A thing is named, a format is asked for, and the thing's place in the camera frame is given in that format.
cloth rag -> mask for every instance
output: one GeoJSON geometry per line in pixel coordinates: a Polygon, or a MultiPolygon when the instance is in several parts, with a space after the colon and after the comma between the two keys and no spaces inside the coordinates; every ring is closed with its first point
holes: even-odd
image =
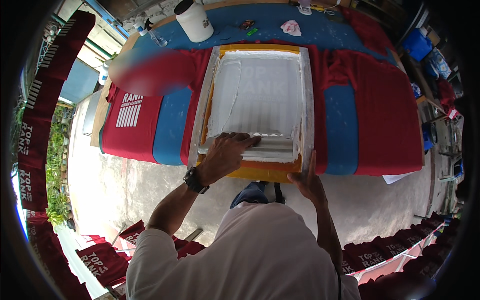
{"type": "Polygon", "coordinates": [[[301,36],[300,26],[295,20],[286,21],[280,28],[291,36],[301,36]]]}

white cloth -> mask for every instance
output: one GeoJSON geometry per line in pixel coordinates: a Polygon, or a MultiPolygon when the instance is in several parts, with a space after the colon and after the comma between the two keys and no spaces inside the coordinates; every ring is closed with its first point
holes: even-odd
{"type": "MultiPolygon", "coordinates": [[[[328,253],[303,218],[279,203],[228,210],[214,242],[177,260],[172,238],[147,229],[127,270],[127,299],[338,299],[328,253]]],[[[342,300],[360,300],[356,278],[341,276],[342,300]]]]}
{"type": "Polygon", "coordinates": [[[291,36],[301,36],[300,26],[295,20],[286,21],[280,28],[291,36]]]}

wristwatch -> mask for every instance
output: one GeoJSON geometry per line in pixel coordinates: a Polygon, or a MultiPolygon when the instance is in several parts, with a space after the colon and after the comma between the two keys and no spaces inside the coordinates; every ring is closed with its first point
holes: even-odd
{"type": "Polygon", "coordinates": [[[210,186],[203,186],[198,182],[198,179],[195,177],[196,169],[196,167],[191,167],[183,177],[183,180],[189,189],[199,194],[204,194],[210,188],[210,186]]]}

man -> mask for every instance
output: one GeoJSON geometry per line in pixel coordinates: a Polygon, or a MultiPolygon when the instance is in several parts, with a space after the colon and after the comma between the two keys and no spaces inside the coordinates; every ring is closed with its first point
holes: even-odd
{"type": "Polygon", "coordinates": [[[213,243],[177,259],[171,236],[198,193],[240,168],[241,154],[260,140],[222,133],[205,160],[187,172],[185,183],[157,205],[127,270],[127,298],[360,299],[357,280],[342,272],[342,248],[315,175],[315,151],[309,173],[288,174],[288,179],[315,206],[317,241],[300,215],[282,203],[268,203],[261,186],[249,185],[223,217],[213,243]]]}

white bottle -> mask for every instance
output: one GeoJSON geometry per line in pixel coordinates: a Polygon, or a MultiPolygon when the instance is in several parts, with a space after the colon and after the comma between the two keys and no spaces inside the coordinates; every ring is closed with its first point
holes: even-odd
{"type": "Polygon", "coordinates": [[[108,68],[110,67],[110,63],[112,60],[106,60],[102,68],[100,69],[100,76],[98,77],[98,83],[101,85],[105,85],[105,81],[107,81],[108,78],[108,68]]]}
{"type": "Polygon", "coordinates": [[[193,43],[203,42],[212,36],[213,27],[203,5],[194,0],[183,0],[175,7],[173,12],[177,15],[177,21],[187,34],[188,39],[193,43]]]}

